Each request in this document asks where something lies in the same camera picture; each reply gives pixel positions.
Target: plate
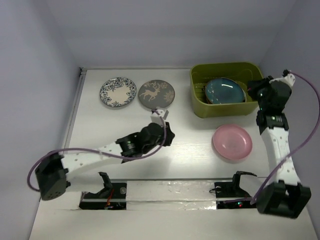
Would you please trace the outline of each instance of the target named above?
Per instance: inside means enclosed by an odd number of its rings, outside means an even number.
[[[147,81],[139,90],[139,100],[148,109],[167,108],[175,99],[175,90],[163,80]]]
[[[234,104],[246,101],[244,90],[228,78],[215,78],[205,86],[205,96],[210,104]]]
[[[236,124],[225,124],[215,131],[212,137],[214,148],[229,160],[241,160],[252,151],[252,139],[249,133]]]
[[[106,81],[100,89],[102,102],[110,107],[122,107],[130,103],[137,94],[135,83],[126,77]]]

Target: green bin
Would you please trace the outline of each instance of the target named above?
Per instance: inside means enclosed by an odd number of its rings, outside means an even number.
[[[210,80],[215,78],[227,78],[238,83],[246,94],[246,102],[208,104],[205,87]],[[258,103],[249,97],[247,83],[250,80],[260,80],[262,78],[260,69],[249,62],[196,65],[190,70],[193,111],[200,118],[248,115],[256,109]]]

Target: white wall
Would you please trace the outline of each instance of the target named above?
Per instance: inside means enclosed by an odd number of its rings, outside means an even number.
[[[0,12],[0,239],[23,240],[40,198],[27,174],[61,143],[79,68],[45,1],[0,0]]]
[[[320,91],[320,1],[297,0],[281,31],[267,51],[261,69],[263,73],[278,77],[285,68],[310,79]],[[293,149],[312,131],[319,112],[313,90],[297,79],[291,98],[285,108],[290,127],[289,143]],[[312,198],[308,209],[320,232],[320,129],[314,138],[294,157],[294,164],[302,184],[311,187]]]
[[[259,63],[295,0],[46,0],[81,67]]]

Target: reindeer design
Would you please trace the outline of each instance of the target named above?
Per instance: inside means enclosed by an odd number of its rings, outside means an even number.
[[[149,98],[149,102],[150,102],[151,100],[156,98],[156,96],[160,92],[160,89],[162,88],[162,86],[159,83],[155,82],[155,81],[148,83],[148,85],[149,84],[152,85],[151,87],[154,89],[154,91],[150,91],[150,90],[147,89],[147,90],[144,91],[144,93],[140,94],[140,96],[143,95],[143,99],[145,99],[146,96],[150,96],[150,98]]]

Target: patterned plate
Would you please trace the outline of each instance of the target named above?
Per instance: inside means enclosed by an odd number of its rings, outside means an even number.
[[[166,108],[174,101],[175,90],[166,81],[151,80],[140,88],[139,99],[149,109]]]
[[[137,87],[126,77],[106,81],[100,89],[102,102],[110,107],[121,107],[130,103],[137,94]]]

